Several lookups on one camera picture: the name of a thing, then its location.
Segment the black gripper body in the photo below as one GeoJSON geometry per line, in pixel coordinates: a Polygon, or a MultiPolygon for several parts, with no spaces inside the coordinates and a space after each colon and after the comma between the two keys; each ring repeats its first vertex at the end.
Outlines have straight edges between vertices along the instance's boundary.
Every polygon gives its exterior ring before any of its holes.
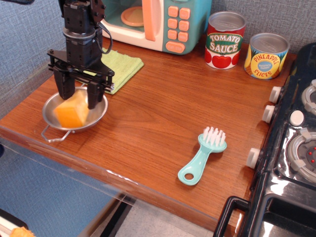
{"type": "Polygon", "coordinates": [[[87,84],[95,81],[110,92],[114,86],[112,77],[115,73],[102,63],[101,57],[109,53],[112,47],[109,46],[107,50],[102,48],[102,29],[95,28],[90,33],[77,34],[64,28],[63,33],[66,37],[66,50],[50,49],[47,52],[50,70],[53,71],[54,66],[69,70],[74,80],[87,84]]]}

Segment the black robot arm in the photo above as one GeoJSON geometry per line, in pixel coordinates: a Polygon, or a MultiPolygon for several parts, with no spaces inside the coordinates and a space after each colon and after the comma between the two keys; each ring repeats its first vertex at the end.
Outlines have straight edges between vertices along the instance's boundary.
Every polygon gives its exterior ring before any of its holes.
{"type": "Polygon", "coordinates": [[[67,100],[75,93],[75,82],[87,84],[88,108],[94,109],[104,92],[114,89],[114,71],[101,61],[103,50],[101,23],[105,18],[105,6],[100,0],[59,1],[64,19],[63,34],[66,50],[49,50],[49,69],[54,72],[59,95],[67,100]]]}

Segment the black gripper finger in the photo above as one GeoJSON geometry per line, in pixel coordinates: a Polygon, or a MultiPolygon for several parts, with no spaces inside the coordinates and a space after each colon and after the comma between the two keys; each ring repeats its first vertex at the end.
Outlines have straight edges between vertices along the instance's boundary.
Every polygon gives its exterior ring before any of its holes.
{"type": "Polygon", "coordinates": [[[87,86],[88,108],[94,109],[96,105],[102,100],[104,94],[103,85],[95,81],[91,81],[87,86]]]}
{"type": "Polygon", "coordinates": [[[75,80],[71,77],[69,70],[54,66],[54,78],[60,97],[67,100],[75,92],[75,80]]]}

